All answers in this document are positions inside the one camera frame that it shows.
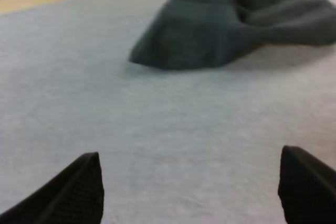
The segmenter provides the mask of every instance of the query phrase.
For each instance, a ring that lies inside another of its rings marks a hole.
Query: dark gray towel
[[[220,67],[264,44],[336,41],[328,0],[169,0],[130,61],[162,69]]]

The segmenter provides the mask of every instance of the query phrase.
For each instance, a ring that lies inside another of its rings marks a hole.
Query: light gray surface
[[[336,167],[334,47],[266,47],[205,71],[127,63],[164,1],[0,17],[0,211],[99,151],[103,224],[285,223],[282,146]]]

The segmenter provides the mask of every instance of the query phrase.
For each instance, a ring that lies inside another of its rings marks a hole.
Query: textured rubber pad
[[[0,215],[0,224],[99,224],[103,204],[99,154],[87,153]]]
[[[336,172],[299,147],[282,150],[278,194],[287,223],[336,223]]]

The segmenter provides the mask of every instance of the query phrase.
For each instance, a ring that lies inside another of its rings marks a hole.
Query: crumpled fabric
[[[168,0],[130,61],[160,69],[215,68],[265,44],[336,42],[328,0]]]

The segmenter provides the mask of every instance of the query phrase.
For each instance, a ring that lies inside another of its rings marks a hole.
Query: gray cloth
[[[264,44],[336,41],[328,0],[169,0],[130,60],[162,69],[220,67]]]
[[[267,46],[202,71],[126,62],[165,1],[0,17],[0,212],[98,151],[103,224],[284,224],[283,145],[336,167],[333,46]]]

